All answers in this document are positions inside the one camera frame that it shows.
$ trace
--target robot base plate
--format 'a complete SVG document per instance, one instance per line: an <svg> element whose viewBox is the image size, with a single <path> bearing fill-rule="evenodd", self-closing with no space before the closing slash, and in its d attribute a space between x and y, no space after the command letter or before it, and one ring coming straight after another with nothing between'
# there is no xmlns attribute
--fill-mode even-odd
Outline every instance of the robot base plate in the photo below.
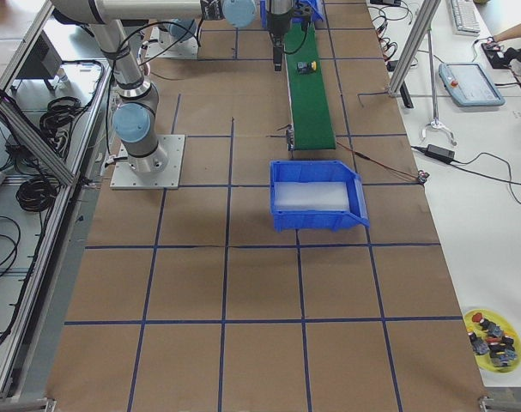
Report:
<svg viewBox="0 0 521 412"><path fill-rule="evenodd" d="M112 189L178 189L182 158L184 157L185 135L158 135L159 144L168 153L168 164L157 173L136 173L129 163L120 161L113 171ZM126 156L126 149L121 145L118 156Z"/></svg>
<svg viewBox="0 0 521 412"><path fill-rule="evenodd" d="M159 35L159 29L154 27L151 32L151 39L158 39ZM146 51L146 58L157 56L157 53L162 52L163 49L165 49L167 46L168 45L162 45L161 43L150 43L148 45L148 50ZM169 50L160 54L159 57L197 60L198 52L199 47L197 42L194 39L189 39L183 43L177 43L173 45L173 47L171 47Z"/></svg>

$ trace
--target blue storage bin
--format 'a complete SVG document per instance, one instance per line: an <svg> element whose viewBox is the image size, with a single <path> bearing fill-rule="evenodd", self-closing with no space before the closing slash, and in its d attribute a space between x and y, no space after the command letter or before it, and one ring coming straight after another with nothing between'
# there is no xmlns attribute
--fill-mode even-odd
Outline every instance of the blue storage bin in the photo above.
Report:
<svg viewBox="0 0 521 412"><path fill-rule="evenodd" d="M312 21L323 21L323 5L320 0L301 0L301 2L312 7ZM260 0L260 18L262 19L262 27L266 28L266 0ZM300 23L300 19L293 18L293 23Z"/></svg>
<svg viewBox="0 0 521 412"><path fill-rule="evenodd" d="M287 209L281 206L276 184L281 182L342 182L348 210ZM369 227L367 207L359 174L341 161L272 161L270 163L270 207L278 232L285 229L345 229L358 224Z"/></svg>

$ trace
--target robotic arm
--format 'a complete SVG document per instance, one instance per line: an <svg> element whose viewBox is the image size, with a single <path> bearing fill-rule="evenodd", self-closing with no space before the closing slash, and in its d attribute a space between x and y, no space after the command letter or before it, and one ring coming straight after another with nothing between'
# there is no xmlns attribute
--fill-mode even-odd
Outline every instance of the robotic arm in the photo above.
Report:
<svg viewBox="0 0 521 412"><path fill-rule="evenodd" d="M128 153L135 173L162 172L166 150L154 133L159 95L144 76L128 43L121 20L227 19L234 27L248 26L256 15L255 0L51 0L64 15L87 23L113 68L122 105L113 126ZM281 69L283 36L290 29L293 0L267 0L268 29L274 42L274 63Z"/></svg>

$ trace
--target electronic device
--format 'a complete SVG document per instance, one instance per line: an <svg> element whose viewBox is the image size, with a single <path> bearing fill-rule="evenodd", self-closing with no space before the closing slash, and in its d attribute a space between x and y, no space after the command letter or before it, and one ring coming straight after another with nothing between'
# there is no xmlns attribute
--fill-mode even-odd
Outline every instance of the electronic device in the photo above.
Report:
<svg viewBox="0 0 521 412"><path fill-rule="evenodd" d="M401 6L401 0L371 0L371 4L378 4L381 6Z"/></svg>
<svg viewBox="0 0 521 412"><path fill-rule="evenodd" d="M62 58L42 32L16 78L53 79L61 64Z"/></svg>
<svg viewBox="0 0 521 412"><path fill-rule="evenodd" d="M477 37L481 29L476 18L474 0L447 0L447 2L451 11L453 32Z"/></svg>
<svg viewBox="0 0 521 412"><path fill-rule="evenodd" d="M457 106L502 106L506 102L478 63L440 64L439 77Z"/></svg>
<svg viewBox="0 0 521 412"><path fill-rule="evenodd" d="M506 62L502 47L494 41L482 43L482 50L493 69L507 69L510 62Z"/></svg>

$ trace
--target conveyor belt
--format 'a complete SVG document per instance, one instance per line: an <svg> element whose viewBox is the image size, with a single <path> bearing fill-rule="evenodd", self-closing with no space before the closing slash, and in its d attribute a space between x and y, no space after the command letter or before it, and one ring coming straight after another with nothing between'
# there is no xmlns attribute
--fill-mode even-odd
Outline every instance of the conveyor belt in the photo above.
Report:
<svg viewBox="0 0 521 412"><path fill-rule="evenodd" d="M285 49L295 51L304 39L299 23L285 36ZM299 74L298 62L317 62L317 70ZM319 64L315 30L310 26L304 45L295 54L287 55L288 86L294 125L294 150L335 148L335 132L330 122L329 105L325 96L323 76Z"/></svg>

